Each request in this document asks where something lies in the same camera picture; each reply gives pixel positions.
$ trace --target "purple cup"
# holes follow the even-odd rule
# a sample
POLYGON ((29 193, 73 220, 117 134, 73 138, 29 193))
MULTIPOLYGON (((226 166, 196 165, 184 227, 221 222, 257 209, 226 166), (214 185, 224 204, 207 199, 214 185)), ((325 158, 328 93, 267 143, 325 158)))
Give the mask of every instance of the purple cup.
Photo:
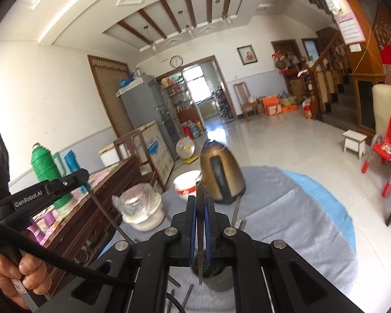
POLYGON ((44 232, 40 230, 36 223, 33 223, 32 226, 29 226, 27 229, 35 235, 35 239, 38 242, 41 242, 42 239, 45 237, 44 232))
POLYGON ((52 211, 45 214, 45 223, 48 227, 51 227, 52 224, 55 222, 54 215, 52 214, 52 211))

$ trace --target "silver bolt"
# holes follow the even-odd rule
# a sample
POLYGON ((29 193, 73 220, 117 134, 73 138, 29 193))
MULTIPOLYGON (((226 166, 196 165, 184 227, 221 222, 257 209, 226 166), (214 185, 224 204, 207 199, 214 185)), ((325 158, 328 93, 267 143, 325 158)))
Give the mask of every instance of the silver bolt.
POLYGON ((118 241, 115 244, 115 249, 117 249, 118 251, 124 251, 128 247, 129 247, 129 244, 125 240, 118 241))
POLYGON ((237 233, 236 228, 227 227, 224 229, 224 234, 226 234, 228 237, 234 236, 236 233, 237 233))
POLYGON ((175 227, 168 227, 165 229, 165 234, 167 234, 169 237, 172 237, 177 233, 178 229, 176 229, 175 227))
POLYGON ((275 240, 274 247, 278 248, 279 250, 283 250, 285 247, 287 247, 287 243, 284 240, 275 240))

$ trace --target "red chair foot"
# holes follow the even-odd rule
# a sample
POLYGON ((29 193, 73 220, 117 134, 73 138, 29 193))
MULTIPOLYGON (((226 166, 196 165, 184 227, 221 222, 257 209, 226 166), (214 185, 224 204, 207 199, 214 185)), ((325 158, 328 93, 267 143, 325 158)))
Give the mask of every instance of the red chair foot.
POLYGON ((383 196, 383 197, 386 197, 387 194, 389 193, 389 190, 390 190, 390 189, 391 189, 391 184, 388 184, 388 183, 387 183, 387 184, 385 185, 384 190, 383 190, 382 193, 381 193, 382 196, 383 196))
POLYGON ((363 167, 362 167, 362 173, 366 173, 369 167, 369 161, 365 161, 363 167))

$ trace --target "picture frame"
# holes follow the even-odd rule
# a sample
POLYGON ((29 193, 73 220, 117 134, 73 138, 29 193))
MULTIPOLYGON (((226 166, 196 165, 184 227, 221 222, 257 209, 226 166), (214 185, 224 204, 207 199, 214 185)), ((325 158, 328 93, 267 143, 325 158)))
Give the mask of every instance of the picture frame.
POLYGON ((258 58, 253 51, 252 45, 238 47, 237 50, 243 65, 258 62, 258 58))

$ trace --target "red plastic seat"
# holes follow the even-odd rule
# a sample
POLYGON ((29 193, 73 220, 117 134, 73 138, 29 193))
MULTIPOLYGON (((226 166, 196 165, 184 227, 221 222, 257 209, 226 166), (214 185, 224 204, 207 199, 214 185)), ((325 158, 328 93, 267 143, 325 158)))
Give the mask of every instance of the red plastic seat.
MULTIPOLYGON (((381 139, 382 137, 380 134, 376 134, 372 139, 371 149, 369 150, 368 157, 366 158, 366 161, 362 167, 362 173, 366 173, 366 171, 368 170, 369 162, 371 160, 373 151, 375 151, 381 157, 383 164, 386 161, 391 161, 391 154, 388 154, 386 151, 381 149, 381 147, 386 143, 391 146, 391 117, 389 118, 387 135, 385 139, 382 140, 381 143, 377 143, 377 141, 381 139)), ((384 190, 382 191, 382 196, 386 196, 390 188, 391 188, 391 174, 389 176, 387 184, 384 187, 384 190)))

